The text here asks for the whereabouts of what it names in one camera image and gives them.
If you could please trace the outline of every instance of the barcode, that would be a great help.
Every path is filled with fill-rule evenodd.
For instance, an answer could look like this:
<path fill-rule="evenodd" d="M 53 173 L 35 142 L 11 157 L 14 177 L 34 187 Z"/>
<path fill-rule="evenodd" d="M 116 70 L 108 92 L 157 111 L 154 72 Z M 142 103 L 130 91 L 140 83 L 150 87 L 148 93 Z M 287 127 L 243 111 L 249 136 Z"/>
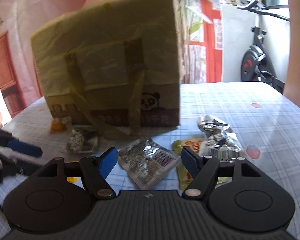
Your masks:
<path fill-rule="evenodd" d="M 153 156 L 153 160 L 159 163 L 162 167 L 165 167 L 170 162 L 175 160 L 175 158 L 173 158 L 171 155 L 167 154 L 166 152 L 160 151 Z"/>
<path fill-rule="evenodd" d="M 217 157 L 219 159 L 228 159 L 228 158 L 237 158 L 240 157 L 240 152 L 235 152 L 232 150 L 222 150 L 218 151 L 217 149 L 210 149 L 210 155 Z"/>

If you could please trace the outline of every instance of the table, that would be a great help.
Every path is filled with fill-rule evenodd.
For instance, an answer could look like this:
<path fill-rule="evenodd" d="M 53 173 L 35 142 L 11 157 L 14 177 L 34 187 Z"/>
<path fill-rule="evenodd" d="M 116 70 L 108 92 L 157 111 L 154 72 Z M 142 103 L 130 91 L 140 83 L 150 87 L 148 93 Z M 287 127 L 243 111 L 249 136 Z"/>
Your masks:
<path fill-rule="evenodd" d="M 252 161 L 268 176 L 285 188 L 294 198 L 296 211 L 288 231 L 300 239 L 300 108 L 261 82 L 209 83 L 181 86 L 181 125 L 177 128 L 142 128 L 143 137 L 152 137 L 155 142 L 170 148 L 175 140 L 202 137 L 196 120 L 205 114 L 213 114 L 229 123 L 247 152 L 257 153 Z M 44 98 L 39 99 L 19 115 L 5 129 L 20 140 L 38 145 L 43 150 L 42 158 L 35 159 L 10 149 L 0 148 L 7 156 L 44 164 L 61 156 L 66 161 L 78 160 L 83 155 L 60 152 L 70 133 L 49 135 L 51 116 Z M 121 149 L 128 142 L 99 140 L 97 154 L 111 146 Z M 14 187 L 25 179 L 18 175 L 6 178 L 0 185 L 0 202 Z M 137 189 L 126 172 L 117 164 L 107 178 L 111 187 Z M 179 189 L 176 170 L 157 184 L 154 190 Z M 0 238 L 10 228 L 0 214 Z"/>

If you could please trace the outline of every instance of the yellow snack packet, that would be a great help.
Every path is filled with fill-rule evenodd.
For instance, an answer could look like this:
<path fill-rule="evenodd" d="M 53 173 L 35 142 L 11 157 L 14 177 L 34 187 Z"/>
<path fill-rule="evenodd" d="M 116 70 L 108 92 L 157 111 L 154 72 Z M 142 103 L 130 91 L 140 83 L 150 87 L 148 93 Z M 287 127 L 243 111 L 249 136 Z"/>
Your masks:
<path fill-rule="evenodd" d="M 176 154 L 181 156 L 181 151 L 183 147 L 188 146 L 191 150 L 193 150 L 195 153 L 198 154 L 200 145 L 203 141 L 204 138 L 191 138 L 186 140 L 174 141 L 172 143 L 172 149 Z M 177 172 L 178 172 L 180 189 L 184 191 L 186 187 L 188 187 L 189 184 L 193 181 L 193 178 L 191 177 L 190 173 L 187 171 L 185 166 L 183 166 L 182 162 L 180 162 L 177 165 Z M 227 180 L 228 178 L 218 178 L 217 184 L 226 182 Z"/>

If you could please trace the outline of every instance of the pink wall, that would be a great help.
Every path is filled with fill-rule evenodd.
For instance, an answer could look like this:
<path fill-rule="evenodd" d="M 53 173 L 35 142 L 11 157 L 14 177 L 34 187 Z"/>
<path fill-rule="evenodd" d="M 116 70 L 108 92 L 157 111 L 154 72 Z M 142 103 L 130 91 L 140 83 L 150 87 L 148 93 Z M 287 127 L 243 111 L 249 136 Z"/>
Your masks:
<path fill-rule="evenodd" d="M 4 20 L 0 34 L 8 31 L 12 61 L 27 106 L 40 97 L 30 46 L 31 34 L 49 20 L 80 9 L 85 1 L 0 0 L 0 17 Z"/>

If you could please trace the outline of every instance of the panda logo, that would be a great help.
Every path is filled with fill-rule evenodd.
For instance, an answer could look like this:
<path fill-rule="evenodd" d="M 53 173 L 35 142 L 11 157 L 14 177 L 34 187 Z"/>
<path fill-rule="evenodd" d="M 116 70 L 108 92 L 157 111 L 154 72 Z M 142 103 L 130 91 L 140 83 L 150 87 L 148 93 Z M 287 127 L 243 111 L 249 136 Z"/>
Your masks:
<path fill-rule="evenodd" d="M 159 105 L 160 94 L 155 92 L 151 93 L 142 93 L 141 96 L 141 110 L 149 111 L 152 109 L 162 109 Z"/>

